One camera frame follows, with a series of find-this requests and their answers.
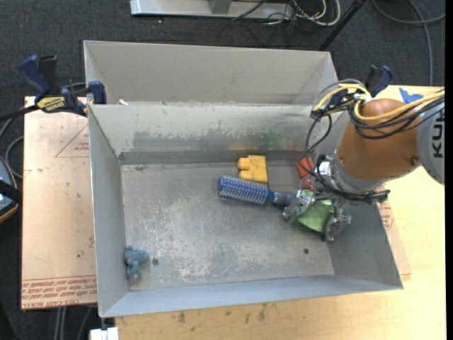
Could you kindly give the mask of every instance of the cardboard sheet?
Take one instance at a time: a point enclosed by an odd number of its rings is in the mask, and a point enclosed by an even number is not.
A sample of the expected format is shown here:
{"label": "cardboard sheet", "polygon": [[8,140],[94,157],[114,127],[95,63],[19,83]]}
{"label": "cardboard sheet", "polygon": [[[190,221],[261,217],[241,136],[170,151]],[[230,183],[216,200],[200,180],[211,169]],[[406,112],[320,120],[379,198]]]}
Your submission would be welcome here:
{"label": "cardboard sheet", "polygon": [[87,119],[27,114],[23,167],[21,308],[95,303]]}

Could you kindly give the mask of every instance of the gray carpet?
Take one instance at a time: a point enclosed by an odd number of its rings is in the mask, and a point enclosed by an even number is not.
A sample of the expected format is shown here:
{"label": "gray carpet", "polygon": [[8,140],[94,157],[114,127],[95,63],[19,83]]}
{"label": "gray carpet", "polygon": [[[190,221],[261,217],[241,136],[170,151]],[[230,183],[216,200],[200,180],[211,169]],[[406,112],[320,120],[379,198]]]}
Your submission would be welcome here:
{"label": "gray carpet", "polygon": [[[343,11],[354,1],[340,0]],[[374,2],[394,18],[384,16]],[[445,13],[445,0],[374,2],[366,1],[327,48],[339,79],[363,80],[374,64],[392,70],[392,84],[444,86],[445,19],[426,25],[400,21],[437,18]],[[19,64],[29,55],[57,55],[60,85],[70,79],[83,81],[83,40],[317,50],[332,31],[310,22],[295,26],[247,19],[232,23],[223,18],[132,17],[130,0],[0,0],[0,27],[0,114],[18,109],[25,95],[35,93],[18,73]],[[19,118],[1,137],[0,155],[22,134]],[[11,152],[11,165],[21,170],[21,144]],[[57,310],[20,310],[20,211],[1,225],[0,248],[0,303],[9,323],[0,320],[0,327],[10,326],[19,339],[52,339]],[[66,339],[76,338],[86,311],[82,306],[67,309]],[[100,325],[96,311],[91,310],[86,329]]]}

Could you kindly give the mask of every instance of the green object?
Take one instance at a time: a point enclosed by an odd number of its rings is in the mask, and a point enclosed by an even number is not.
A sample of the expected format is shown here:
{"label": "green object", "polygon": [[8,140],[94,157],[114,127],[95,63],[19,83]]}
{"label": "green object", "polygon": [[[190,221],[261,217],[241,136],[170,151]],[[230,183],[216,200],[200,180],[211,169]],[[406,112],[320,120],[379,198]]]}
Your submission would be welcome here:
{"label": "green object", "polygon": [[[313,192],[302,191],[303,196],[313,197]],[[316,232],[323,232],[328,219],[333,213],[332,202],[329,199],[319,200],[315,205],[309,206],[304,214],[297,218],[299,223]]]}

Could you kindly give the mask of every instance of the yellow block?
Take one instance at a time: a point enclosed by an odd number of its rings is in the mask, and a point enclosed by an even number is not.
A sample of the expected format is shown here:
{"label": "yellow block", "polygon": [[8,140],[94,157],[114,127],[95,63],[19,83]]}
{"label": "yellow block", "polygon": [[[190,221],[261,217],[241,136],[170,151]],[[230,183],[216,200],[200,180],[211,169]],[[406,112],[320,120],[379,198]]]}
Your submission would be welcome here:
{"label": "yellow block", "polygon": [[264,156],[249,155],[238,160],[239,177],[246,180],[268,182],[266,159]]}

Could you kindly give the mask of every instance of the dirt stain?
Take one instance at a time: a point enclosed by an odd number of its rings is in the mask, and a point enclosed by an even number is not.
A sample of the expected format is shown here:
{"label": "dirt stain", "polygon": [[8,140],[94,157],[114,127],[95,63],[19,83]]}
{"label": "dirt stain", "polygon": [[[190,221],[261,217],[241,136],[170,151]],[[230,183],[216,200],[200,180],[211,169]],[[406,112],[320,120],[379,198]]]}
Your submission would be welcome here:
{"label": "dirt stain", "polygon": [[185,315],[184,315],[184,312],[181,312],[178,316],[178,322],[180,322],[181,324],[185,324]]}

